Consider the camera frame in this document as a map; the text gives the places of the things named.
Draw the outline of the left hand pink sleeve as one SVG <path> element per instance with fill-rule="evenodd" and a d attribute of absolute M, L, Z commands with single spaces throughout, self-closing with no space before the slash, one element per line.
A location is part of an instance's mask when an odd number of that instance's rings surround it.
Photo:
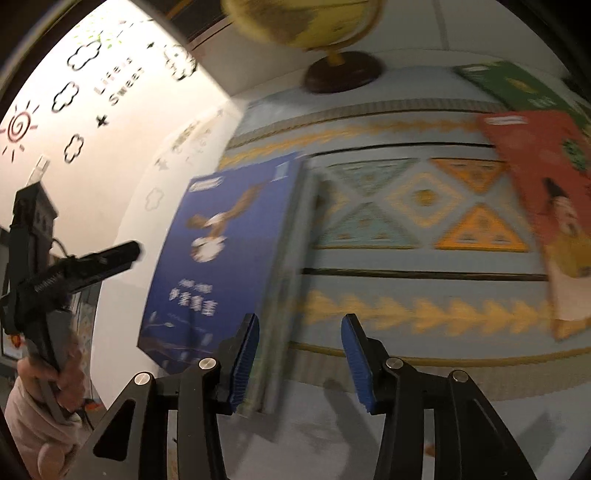
<path fill-rule="evenodd" d="M 73 337 L 67 362 L 60 371 L 31 354 L 17 362 L 18 377 L 8 395 L 5 420 L 19 454 L 34 479 L 61 479 L 75 457 L 87 430 L 77 414 L 85 400 L 82 353 Z M 66 421 L 55 421 L 43 399 L 40 382 L 56 384 L 56 402 L 65 410 Z"/>

